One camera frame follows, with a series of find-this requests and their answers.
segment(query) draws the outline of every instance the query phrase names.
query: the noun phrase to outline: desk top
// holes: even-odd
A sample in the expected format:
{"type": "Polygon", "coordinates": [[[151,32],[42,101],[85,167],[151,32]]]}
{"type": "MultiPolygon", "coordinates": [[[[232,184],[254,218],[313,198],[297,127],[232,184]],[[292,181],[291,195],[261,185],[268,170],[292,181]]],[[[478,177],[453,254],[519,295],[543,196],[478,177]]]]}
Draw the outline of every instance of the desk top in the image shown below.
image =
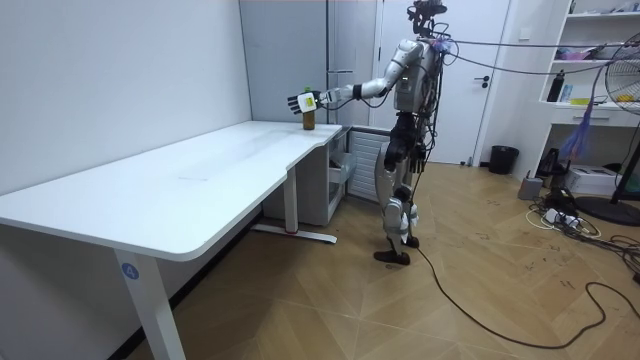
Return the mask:
{"type": "Polygon", "coordinates": [[[341,128],[247,121],[0,196],[0,223],[188,261],[341,128]]]}

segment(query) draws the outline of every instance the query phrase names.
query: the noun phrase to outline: radiator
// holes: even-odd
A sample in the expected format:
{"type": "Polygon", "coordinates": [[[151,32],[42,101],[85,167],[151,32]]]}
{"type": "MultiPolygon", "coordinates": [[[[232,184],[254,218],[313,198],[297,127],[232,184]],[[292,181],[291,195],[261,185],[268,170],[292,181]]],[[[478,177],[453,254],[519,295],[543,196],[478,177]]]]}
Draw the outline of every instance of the radiator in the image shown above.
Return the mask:
{"type": "Polygon", "coordinates": [[[375,186],[375,164],[380,146],[389,141],[389,131],[369,127],[353,127],[349,134],[349,152],[356,157],[356,171],[349,180],[348,193],[378,202],[375,186]]]}

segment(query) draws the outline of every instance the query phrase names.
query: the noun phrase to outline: box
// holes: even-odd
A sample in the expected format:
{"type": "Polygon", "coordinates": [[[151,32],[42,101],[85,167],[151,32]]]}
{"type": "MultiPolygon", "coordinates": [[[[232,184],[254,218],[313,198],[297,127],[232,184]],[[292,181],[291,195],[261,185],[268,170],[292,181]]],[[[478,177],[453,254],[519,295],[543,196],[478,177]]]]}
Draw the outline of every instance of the box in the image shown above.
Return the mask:
{"type": "Polygon", "coordinates": [[[611,196],[616,190],[616,173],[601,166],[571,165],[564,181],[572,193],[611,196]]]}

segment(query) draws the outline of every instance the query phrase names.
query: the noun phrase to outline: trash can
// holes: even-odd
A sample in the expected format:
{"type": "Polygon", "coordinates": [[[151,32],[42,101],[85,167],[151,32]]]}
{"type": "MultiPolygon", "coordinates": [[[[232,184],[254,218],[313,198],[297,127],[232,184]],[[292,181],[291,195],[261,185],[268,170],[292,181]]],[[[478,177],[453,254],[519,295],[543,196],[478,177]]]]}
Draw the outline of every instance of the trash can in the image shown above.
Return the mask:
{"type": "Polygon", "coordinates": [[[507,175],[511,173],[520,151],[509,146],[496,145],[491,147],[489,171],[494,174],[507,175]]]}

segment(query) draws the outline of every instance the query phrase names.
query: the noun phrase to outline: desk base foot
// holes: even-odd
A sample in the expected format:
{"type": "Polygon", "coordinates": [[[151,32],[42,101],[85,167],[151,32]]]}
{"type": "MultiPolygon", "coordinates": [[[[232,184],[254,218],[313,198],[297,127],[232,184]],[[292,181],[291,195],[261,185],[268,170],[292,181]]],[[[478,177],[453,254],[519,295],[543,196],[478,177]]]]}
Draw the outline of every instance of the desk base foot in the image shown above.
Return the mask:
{"type": "Polygon", "coordinates": [[[115,250],[151,352],[156,360],[185,360],[156,259],[115,250]]]}
{"type": "Polygon", "coordinates": [[[301,237],[301,238],[310,239],[310,240],[318,240],[318,241],[322,241],[330,244],[335,244],[338,241],[337,237],[331,236],[331,235],[312,233],[308,231],[298,231],[296,233],[291,234],[291,233],[288,233],[284,228],[271,226],[271,225],[256,224],[256,225],[253,225],[251,230],[268,232],[272,234],[301,237]]]}

